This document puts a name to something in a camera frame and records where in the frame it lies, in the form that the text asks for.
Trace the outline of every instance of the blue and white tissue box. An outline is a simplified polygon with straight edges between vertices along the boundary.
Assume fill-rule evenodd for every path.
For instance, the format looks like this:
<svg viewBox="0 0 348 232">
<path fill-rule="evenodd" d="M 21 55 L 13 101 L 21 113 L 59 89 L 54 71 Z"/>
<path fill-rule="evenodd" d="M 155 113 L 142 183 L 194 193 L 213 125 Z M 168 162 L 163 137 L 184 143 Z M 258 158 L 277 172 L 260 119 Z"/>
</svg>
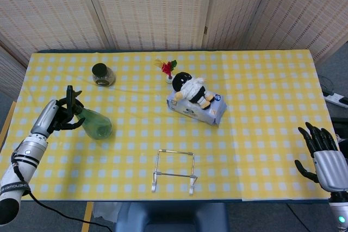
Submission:
<svg viewBox="0 0 348 232">
<path fill-rule="evenodd" d="M 174 101 L 175 93 L 173 91 L 167 98 L 167 105 L 170 109 L 202 122 L 207 122 L 210 125 L 219 125 L 222 114 L 227 108 L 223 95 L 213 93 L 215 100 L 210 104 L 210 108 L 203 110 L 197 103 L 192 103 L 187 99 Z"/>
</svg>

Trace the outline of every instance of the plush penguin doll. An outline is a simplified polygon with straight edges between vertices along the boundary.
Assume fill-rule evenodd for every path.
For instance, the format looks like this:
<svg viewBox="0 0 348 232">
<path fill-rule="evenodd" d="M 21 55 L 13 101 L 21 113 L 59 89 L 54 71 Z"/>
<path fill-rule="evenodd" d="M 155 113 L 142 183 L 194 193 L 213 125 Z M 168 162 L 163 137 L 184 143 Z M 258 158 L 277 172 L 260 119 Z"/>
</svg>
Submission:
<svg viewBox="0 0 348 232">
<path fill-rule="evenodd" d="M 203 83 L 203 78 L 194 78 L 189 73 L 176 74 L 172 82 L 173 88 L 177 92 L 174 100 L 186 98 L 192 103 L 198 103 L 203 110 L 207 110 L 215 98 L 204 88 Z"/>
</svg>

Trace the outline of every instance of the robotic hand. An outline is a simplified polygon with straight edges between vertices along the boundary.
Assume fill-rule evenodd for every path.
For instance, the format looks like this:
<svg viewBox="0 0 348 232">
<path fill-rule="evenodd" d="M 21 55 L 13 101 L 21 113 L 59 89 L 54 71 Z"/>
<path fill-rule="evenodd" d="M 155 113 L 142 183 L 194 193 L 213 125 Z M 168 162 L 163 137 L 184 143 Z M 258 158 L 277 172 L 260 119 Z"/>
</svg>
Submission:
<svg viewBox="0 0 348 232">
<path fill-rule="evenodd" d="M 331 193 L 329 205 L 340 232 L 348 231 L 348 165 L 342 152 L 337 150 L 334 139 L 326 129 L 318 129 L 306 122 L 310 136 L 299 127 L 310 155 L 313 158 L 316 174 L 308 172 L 295 160 L 298 171 L 306 178 Z"/>
<path fill-rule="evenodd" d="M 12 153 L 11 165 L 0 181 L 0 226 L 14 220 L 22 196 L 30 194 L 28 183 L 47 148 L 47 138 L 55 130 L 76 129 L 84 122 L 85 118 L 81 118 L 74 124 L 69 123 L 74 114 L 79 114 L 83 109 L 83 104 L 75 99 L 80 93 L 74 92 L 69 85 L 65 98 L 50 101 L 36 120 L 30 135 Z"/>
</svg>

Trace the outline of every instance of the table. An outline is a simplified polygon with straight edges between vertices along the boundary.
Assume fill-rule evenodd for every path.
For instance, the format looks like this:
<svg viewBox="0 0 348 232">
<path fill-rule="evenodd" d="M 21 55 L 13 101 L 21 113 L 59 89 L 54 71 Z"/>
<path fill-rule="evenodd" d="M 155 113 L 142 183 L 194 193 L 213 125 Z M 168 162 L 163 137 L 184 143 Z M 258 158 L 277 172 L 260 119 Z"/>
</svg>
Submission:
<svg viewBox="0 0 348 232">
<path fill-rule="evenodd" d="M 172 87 L 155 59 L 176 59 L 176 72 L 204 77 L 225 96 L 219 127 L 167 108 Z M 113 86 L 93 83 L 97 62 L 116 73 Z M 1 175 L 41 110 L 65 97 L 68 84 L 83 91 L 86 108 L 111 119 L 113 133 L 94 141 L 83 128 L 54 132 L 30 182 L 40 200 L 328 198 L 294 164 L 300 159 L 314 169 L 298 126 L 310 121 L 334 134 L 308 50 L 33 54 L 0 154 Z M 160 176 L 151 193 L 158 149 L 196 154 L 193 196 L 181 177 Z M 159 169 L 187 174 L 190 167 L 186 155 L 167 155 Z"/>
</svg>

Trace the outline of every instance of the glass jar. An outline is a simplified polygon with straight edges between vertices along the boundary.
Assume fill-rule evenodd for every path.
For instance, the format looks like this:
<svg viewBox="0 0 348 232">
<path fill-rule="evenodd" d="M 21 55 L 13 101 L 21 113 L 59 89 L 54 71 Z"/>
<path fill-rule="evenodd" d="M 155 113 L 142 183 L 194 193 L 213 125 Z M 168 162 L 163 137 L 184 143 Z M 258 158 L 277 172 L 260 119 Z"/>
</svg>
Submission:
<svg viewBox="0 0 348 232">
<path fill-rule="evenodd" d="M 110 86 L 115 81 L 114 72 L 105 64 L 95 64 L 92 68 L 93 81 L 100 86 Z"/>
</svg>

